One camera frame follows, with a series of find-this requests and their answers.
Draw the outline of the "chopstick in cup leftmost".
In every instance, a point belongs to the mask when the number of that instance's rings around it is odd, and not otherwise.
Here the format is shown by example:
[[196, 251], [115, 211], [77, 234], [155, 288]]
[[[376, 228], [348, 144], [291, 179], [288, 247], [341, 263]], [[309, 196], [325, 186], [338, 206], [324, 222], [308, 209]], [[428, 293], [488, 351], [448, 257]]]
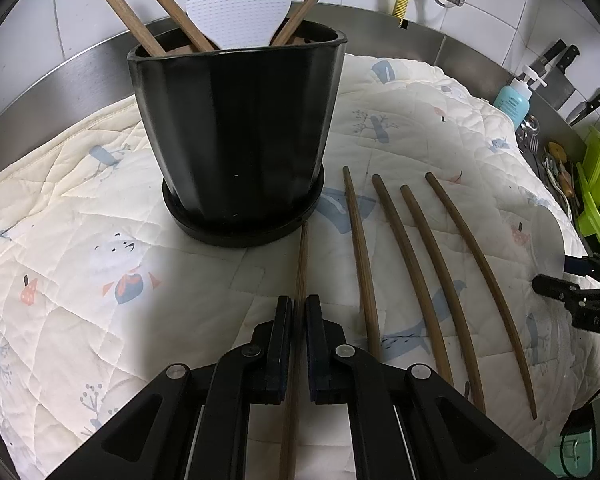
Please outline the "chopstick in cup leftmost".
[[106, 3], [150, 56], [154, 58], [166, 56], [166, 51], [125, 0], [106, 0]]

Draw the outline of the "white rice paddle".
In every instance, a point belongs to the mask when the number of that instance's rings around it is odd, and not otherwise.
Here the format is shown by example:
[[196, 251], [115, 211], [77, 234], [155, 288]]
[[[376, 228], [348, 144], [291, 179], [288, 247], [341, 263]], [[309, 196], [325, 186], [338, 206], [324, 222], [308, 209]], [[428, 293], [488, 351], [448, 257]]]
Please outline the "white rice paddle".
[[186, 0], [186, 14], [224, 50], [266, 47], [290, 8], [291, 0]]

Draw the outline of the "quilted cream cloth mat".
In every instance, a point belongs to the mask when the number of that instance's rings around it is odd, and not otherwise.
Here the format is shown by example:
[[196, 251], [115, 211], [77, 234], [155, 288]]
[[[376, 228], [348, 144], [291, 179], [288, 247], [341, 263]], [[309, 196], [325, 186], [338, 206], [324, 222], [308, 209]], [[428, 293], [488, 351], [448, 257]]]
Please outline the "quilted cream cloth mat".
[[[432, 364], [426, 326], [378, 205], [379, 174], [436, 309], [454, 385], [467, 373], [442, 287], [400, 189], [434, 233], [463, 307], [490, 419], [539, 460], [600, 386], [600, 337], [535, 295], [539, 212], [584, 247], [518, 152], [510, 120], [440, 68], [350, 55], [309, 221], [309, 292], [365, 344], [342, 167], [363, 219], [382, 357]], [[299, 239], [213, 247], [164, 206], [136, 102], [108, 106], [0, 174], [0, 435], [23, 479], [48, 476], [169, 364], [247, 342], [294, 291]]]

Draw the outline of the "cleaver knife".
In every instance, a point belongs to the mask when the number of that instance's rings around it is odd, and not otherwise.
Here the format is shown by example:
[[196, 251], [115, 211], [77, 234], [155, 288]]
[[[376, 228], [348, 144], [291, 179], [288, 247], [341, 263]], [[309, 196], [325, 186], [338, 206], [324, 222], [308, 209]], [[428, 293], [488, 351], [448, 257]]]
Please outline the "cleaver knife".
[[579, 55], [575, 44], [567, 46], [564, 40], [558, 39], [530, 65], [540, 77], [536, 93], [554, 110], [559, 110], [574, 92], [566, 71]]

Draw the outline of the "black utensil holder cup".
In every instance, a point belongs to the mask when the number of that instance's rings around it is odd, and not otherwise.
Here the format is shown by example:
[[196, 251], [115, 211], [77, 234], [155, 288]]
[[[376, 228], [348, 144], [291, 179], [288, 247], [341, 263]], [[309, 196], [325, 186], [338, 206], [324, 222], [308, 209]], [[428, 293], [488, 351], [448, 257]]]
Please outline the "black utensil holder cup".
[[196, 240], [265, 245], [316, 207], [347, 37], [311, 21], [297, 35], [283, 47], [126, 56], [166, 208]]

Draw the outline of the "chopstick in cup right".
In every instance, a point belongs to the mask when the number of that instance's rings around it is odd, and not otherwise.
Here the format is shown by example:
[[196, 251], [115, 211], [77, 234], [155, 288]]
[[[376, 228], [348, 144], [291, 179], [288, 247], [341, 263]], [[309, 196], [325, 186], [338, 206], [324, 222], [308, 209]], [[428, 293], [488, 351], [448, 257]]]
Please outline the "chopstick in cup right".
[[291, 13], [283, 28], [275, 35], [271, 42], [272, 47], [284, 46], [294, 36], [299, 25], [308, 13], [320, 0], [303, 0], [300, 6]]

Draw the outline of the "blue soap pump bottle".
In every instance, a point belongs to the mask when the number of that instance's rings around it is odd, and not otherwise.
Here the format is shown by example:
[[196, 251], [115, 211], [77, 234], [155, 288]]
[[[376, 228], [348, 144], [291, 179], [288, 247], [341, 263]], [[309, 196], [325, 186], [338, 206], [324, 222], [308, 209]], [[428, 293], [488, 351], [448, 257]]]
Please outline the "blue soap pump bottle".
[[525, 65], [521, 75], [501, 88], [493, 102], [493, 106], [512, 121], [515, 130], [529, 113], [534, 84], [547, 86], [545, 80], [535, 70]]

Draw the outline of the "green plastic basket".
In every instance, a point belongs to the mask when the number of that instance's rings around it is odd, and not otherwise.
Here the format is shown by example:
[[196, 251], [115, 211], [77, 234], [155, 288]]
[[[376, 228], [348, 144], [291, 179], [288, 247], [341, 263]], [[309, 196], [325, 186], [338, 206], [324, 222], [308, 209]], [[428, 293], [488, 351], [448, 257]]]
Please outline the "green plastic basket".
[[588, 129], [585, 145], [584, 159], [576, 165], [583, 204], [577, 230], [583, 237], [595, 236], [600, 244], [600, 132], [596, 128]]

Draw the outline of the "chopstick in cup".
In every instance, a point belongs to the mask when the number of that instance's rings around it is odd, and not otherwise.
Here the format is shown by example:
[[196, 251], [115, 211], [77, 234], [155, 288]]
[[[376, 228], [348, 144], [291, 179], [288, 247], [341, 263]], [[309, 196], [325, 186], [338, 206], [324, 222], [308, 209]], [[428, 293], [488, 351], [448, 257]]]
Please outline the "chopstick in cup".
[[291, 13], [283, 28], [275, 35], [271, 42], [272, 47], [284, 46], [294, 36], [299, 25], [308, 13], [320, 0], [303, 0], [300, 6]]
[[199, 52], [210, 52], [214, 50], [213, 44], [206, 36], [204, 36], [175, 0], [156, 1], [163, 7], [163, 10], [169, 14], [170, 18], [180, 26], [180, 29], [185, 32], [187, 38]]
[[166, 51], [125, 0], [106, 0], [106, 3], [150, 56], [154, 58], [166, 56]]

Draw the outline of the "black handled knife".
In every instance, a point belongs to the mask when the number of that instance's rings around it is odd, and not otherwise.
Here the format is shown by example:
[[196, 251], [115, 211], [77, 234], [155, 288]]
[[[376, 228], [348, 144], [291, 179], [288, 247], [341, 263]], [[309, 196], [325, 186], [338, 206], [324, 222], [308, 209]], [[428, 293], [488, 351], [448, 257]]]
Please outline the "black handled knife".
[[581, 102], [567, 117], [566, 122], [570, 126], [577, 125], [588, 115], [600, 108], [600, 91], [592, 99]]

